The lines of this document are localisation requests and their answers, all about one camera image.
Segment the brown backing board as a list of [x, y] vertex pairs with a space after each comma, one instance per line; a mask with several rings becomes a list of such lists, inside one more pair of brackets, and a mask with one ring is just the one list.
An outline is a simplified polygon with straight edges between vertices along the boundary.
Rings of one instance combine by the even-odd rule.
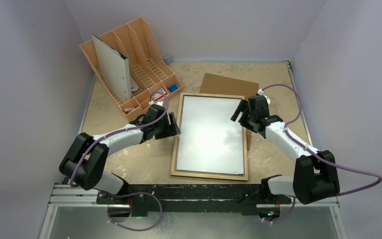
[[258, 83], [205, 73], [199, 93], [244, 96], [248, 100], [259, 88]]

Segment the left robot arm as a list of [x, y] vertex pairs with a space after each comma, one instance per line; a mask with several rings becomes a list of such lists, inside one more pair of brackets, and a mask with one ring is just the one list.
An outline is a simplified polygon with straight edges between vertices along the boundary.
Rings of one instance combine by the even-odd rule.
[[175, 115], [160, 105], [152, 105], [122, 128], [100, 135], [80, 133], [59, 165], [59, 172], [84, 190], [109, 193], [117, 204], [128, 199], [127, 182], [104, 171], [109, 156], [152, 138], [162, 139], [180, 134]]

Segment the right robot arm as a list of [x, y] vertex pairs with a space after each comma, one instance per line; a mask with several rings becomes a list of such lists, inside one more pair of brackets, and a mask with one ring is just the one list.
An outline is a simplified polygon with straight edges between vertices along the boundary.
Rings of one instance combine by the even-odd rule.
[[307, 205], [340, 193], [334, 155], [305, 144], [286, 127], [282, 118], [271, 115], [265, 96], [241, 100], [231, 120], [272, 142], [294, 163], [292, 177], [275, 175], [262, 179], [259, 195], [264, 202], [270, 203], [284, 195]]

